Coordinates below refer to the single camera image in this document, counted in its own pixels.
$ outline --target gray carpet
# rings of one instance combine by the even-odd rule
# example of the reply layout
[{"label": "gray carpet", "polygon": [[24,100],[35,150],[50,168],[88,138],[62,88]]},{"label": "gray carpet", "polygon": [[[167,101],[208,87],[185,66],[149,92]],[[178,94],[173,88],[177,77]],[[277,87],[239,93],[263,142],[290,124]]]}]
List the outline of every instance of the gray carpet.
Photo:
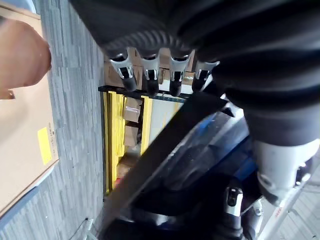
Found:
[{"label": "gray carpet", "polygon": [[0,239],[68,240],[86,217],[95,219],[103,207],[98,86],[103,84],[104,59],[67,0],[34,1],[52,53],[48,76],[60,162],[0,231]]}]

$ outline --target yellow shelf frame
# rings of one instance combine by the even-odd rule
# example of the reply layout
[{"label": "yellow shelf frame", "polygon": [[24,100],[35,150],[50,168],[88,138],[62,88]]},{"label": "yellow shelf frame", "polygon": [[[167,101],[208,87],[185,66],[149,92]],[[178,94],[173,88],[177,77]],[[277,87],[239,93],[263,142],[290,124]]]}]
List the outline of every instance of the yellow shelf frame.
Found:
[{"label": "yellow shelf frame", "polygon": [[[147,96],[141,96],[143,99],[143,122],[142,122],[142,155],[149,146],[150,123],[153,100]],[[106,193],[115,188],[117,180],[117,165],[119,160],[125,154],[125,124],[123,119],[124,104],[127,98],[115,91],[103,93],[104,103],[104,134],[105,134],[105,167],[106,167]]]}]

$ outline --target black rubber finger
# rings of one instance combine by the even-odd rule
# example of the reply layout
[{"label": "black rubber finger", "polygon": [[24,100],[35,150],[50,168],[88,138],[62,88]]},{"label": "black rubber finger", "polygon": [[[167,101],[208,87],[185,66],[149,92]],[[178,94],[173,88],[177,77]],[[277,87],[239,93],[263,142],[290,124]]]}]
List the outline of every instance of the black rubber finger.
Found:
[{"label": "black rubber finger", "polygon": [[124,88],[129,91],[129,92],[133,92],[137,89],[137,81],[136,81],[136,77],[133,75],[133,77],[127,77],[122,79]]},{"label": "black rubber finger", "polygon": [[192,91],[194,92],[200,92],[200,90],[203,88],[205,85],[206,81],[202,79],[196,79],[195,77],[193,78],[192,82]]},{"label": "black rubber finger", "polygon": [[178,97],[181,93],[181,82],[180,81],[170,81],[169,92],[173,97]]},{"label": "black rubber finger", "polygon": [[146,81],[146,91],[150,96],[155,96],[159,92],[159,82],[158,80],[147,80]]}]

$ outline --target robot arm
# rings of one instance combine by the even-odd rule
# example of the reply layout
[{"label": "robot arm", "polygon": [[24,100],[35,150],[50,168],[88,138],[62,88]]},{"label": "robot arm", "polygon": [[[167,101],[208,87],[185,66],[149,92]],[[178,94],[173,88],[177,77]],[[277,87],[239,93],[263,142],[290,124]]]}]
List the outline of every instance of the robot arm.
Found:
[{"label": "robot arm", "polygon": [[71,4],[129,91],[137,84],[127,47],[138,50],[151,95],[159,89],[159,49],[170,49],[173,96],[180,94],[195,50],[192,89],[200,91],[212,74],[214,87],[243,109],[260,189],[268,201],[280,205],[294,186],[310,177],[307,169],[320,135],[320,2],[71,0]]}]

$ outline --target yellow label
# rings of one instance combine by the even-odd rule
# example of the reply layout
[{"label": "yellow label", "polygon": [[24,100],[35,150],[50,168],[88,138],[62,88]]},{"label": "yellow label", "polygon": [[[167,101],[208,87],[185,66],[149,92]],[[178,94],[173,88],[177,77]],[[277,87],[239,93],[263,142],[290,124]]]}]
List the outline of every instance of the yellow label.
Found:
[{"label": "yellow label", "polygon": [[46,127],[38,131],[38,140],[39,140],[42,161],[43,161],[43,164],[46,165],[52,159],[48,131]]}]

